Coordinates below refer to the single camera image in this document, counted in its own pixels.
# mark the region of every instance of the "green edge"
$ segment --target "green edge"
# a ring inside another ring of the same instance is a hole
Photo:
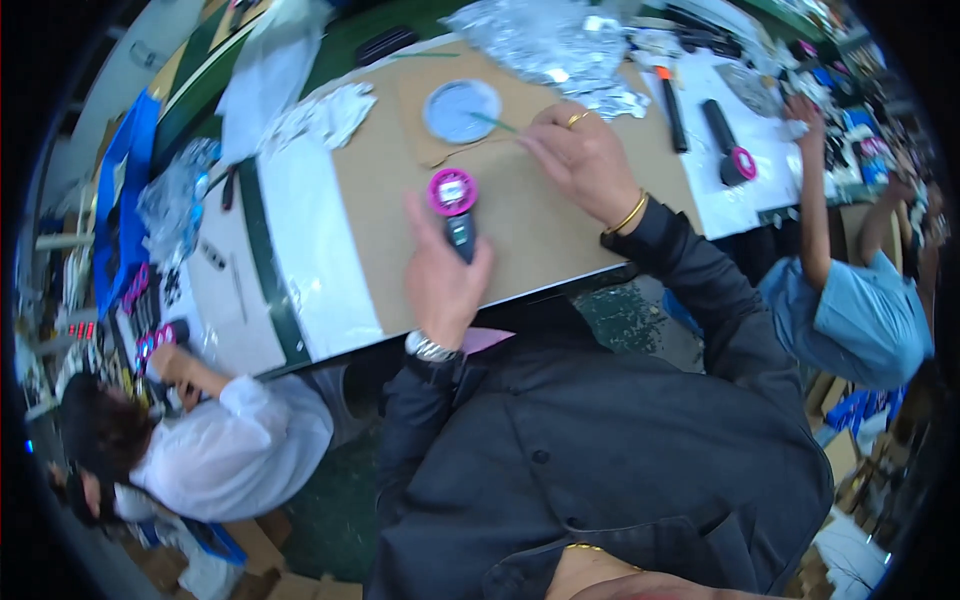
[[[260,195],[260,180],[256,175],[256,162],[253,158],[247,158],[237,166],[237,176],[247,221],[247,234],[251,240],[261,240],[259,244],[251,244],[253,264],[260,278],[263,299],[270,306],[270,320],[274,323],[276,337],[287,359],[286,368],[309,365],[313,361],[310,360],[310,352],[303,341],[300,324],[294,314],[294,304],[287,291],[280,287],[280,277],[275,269],[274,245],[270,243],[270,229],[267,227],[263,197]]]

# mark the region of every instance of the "dark hair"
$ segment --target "dark hair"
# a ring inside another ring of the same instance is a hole
[[[127,483],[153,425],[135,400],[118,401],[89,372],[70,378],[60,403],[63,449],[98,479]]]

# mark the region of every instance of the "handheld device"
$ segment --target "handheld device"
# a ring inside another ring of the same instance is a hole
[[[473,261],[476,228],[470,209],[477,200],[477,184],[463,169],[438,171],[426,188],[434,211],[446,218],[446,239],[465,262]]]
[[[756,162],[749,152],[736,145],[736,139],[730,131],[730,125],[720,105],[716,100],[707,100],[701,107],[710,131],[713,133],[713,139],[716,140],[723,154],[723,158],[720,159],[720,181],[724,185],[733,187],[755,179]]]

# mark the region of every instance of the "round container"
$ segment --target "round container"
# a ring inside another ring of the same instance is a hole
[[[476,181],[463,169],[441,169],[426,186],[430,207],[444,217],[467,212],[477,196]]]
[[[750,153],[735,146],[729,156],[720,161],[720,181],[725,185],[739,185],[756,177],[756,162]]]
[[[470,144],[490,135],[495,125],[471,115],[500,117],[500,95],[478,79],[458,79],[433,90],[423,103],[423,124],[450,144]]]

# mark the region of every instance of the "white shirt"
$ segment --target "white shirt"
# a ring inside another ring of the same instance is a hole
[[[251,518],[303,487],[332,436],[324,401],[299,377],[264,385],[244,375],[227,384],[219,401],[159,423],[130,480],[179,515],[206,522]]]

